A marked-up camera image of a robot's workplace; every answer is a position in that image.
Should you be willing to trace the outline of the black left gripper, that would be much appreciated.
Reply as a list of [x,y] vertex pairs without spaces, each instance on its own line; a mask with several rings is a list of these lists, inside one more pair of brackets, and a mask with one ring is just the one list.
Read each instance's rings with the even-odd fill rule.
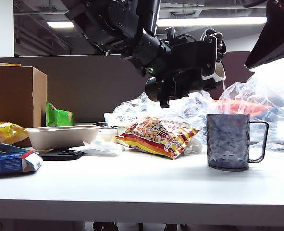
[[[187,39],[178,38],[174,27],[168,28],[167,38],[160,43],[162,50],[148,69],[152,78],[146,82],[146,95],[159,102],[161,108],[169,108],[170,100],[181,99],[185,95],[184,83],[180,79],[181,69],[199,69],[203,80],[213,78],[216,67],[215,33],[214,28],[208,27],[200,36],[202,41],[182,44]],[[178,45],[177,58],[173,53],[175,45]]]

